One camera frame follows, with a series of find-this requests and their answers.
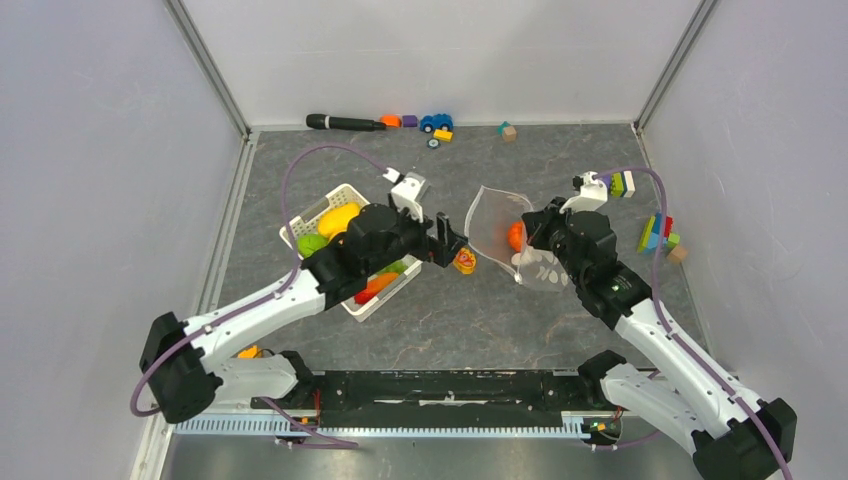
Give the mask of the clear zip top bag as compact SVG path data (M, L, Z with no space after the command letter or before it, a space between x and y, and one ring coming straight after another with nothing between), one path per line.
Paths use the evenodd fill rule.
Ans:
M535 291L562 292L569 277L551 252L527 244L516 253L507 242L507 231L521 215L533 210L523 195L480 187L469 206L464 235L479 256L497 264L518 285Z

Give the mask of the orange toy pumpkin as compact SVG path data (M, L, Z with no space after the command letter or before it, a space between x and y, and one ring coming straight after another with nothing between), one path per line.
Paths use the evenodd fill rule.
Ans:
M507 231L507 242L516 252L520 253L526 246L525 226L522 220L514 222Z

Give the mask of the green toy grapes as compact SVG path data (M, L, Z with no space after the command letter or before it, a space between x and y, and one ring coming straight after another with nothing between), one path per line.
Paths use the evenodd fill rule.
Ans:
M387 273L394 273L400 275L404 273L408 268L408 265L403 260L397 260L387 265L383 269L381 269L378 274L383 275Z

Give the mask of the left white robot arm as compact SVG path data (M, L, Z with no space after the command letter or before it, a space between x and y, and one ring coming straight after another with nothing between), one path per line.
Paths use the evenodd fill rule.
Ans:
M313 397L314 381L299 356L240 359L238 353L361 293L370 277L395 261L413 256L448 267L467 243L444 214L415 220L406 209L369 204L345 232L264 289L184 321L173 313L156 318L140 359L141 383L170 424L216 403L254 397L302 407Z

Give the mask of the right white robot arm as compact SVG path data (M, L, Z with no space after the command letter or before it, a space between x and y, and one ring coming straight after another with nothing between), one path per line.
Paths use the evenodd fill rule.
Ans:
M522 215L528 246L564 268L581 305L639 350L664 382L606 350L578 369L577 392L591 408L634 413L674 440L704 479L791 478L797 415L764 400L710 357L672 319L657 292L618 258L609 219L555 198Z

